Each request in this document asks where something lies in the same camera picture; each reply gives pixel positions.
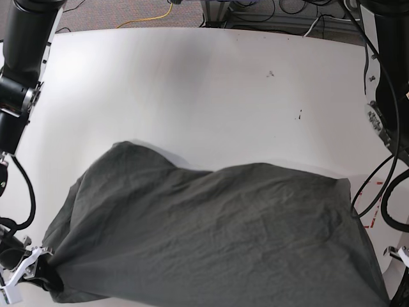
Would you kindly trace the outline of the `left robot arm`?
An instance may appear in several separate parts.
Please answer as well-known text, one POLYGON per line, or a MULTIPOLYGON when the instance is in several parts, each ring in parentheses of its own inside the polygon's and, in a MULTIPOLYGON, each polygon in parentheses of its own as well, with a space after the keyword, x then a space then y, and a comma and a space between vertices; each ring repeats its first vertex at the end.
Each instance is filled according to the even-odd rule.
POLYGON ((366 114, 391 153, 385 160, 391 165, 382 188, 361 213, 351 209, 351 216, 360 219, 377 205, 389 227, 407 233, 408 225, 389 214, 388 204, 394 189, 408 179, 407 171, 394 175, 398 161, 408 163, 408 1, 357 1, 357 19, 345 1, 339 6, 365 43, 366 114))

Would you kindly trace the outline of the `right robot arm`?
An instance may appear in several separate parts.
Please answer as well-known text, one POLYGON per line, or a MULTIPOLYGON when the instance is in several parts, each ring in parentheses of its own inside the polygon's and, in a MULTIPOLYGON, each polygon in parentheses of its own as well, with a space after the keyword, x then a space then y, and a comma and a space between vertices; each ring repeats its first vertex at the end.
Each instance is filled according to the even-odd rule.
POLYGON ((1 67, 1 157, 9 155, 29 191, 30 212, 23 223, 1 218, 1 267, 12 272, 9 285, 32 283, 61 291, 63 283, 48 263, 52 252, 28 251, 15 234, 28 228, 36 214, 33 185, 16 157, 20 139, 30 122, 42 89, 52 40, 65 1, 12 1, 3 39, 1 67))

